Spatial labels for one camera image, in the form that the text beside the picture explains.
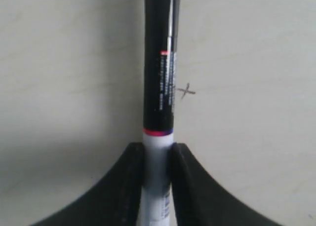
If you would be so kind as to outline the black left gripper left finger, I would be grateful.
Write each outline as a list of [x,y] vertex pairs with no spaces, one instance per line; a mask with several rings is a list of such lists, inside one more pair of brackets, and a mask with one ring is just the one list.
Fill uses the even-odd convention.
[[130,143],[96,185],[37,226],[135,226],[144,179],[144,146]]

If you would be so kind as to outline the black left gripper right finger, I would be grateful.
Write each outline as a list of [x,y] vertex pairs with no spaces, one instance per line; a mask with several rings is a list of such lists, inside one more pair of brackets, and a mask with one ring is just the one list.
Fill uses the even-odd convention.
[[184,143],[170,150],[170,176],[179,226],[276,226],[224,189]]

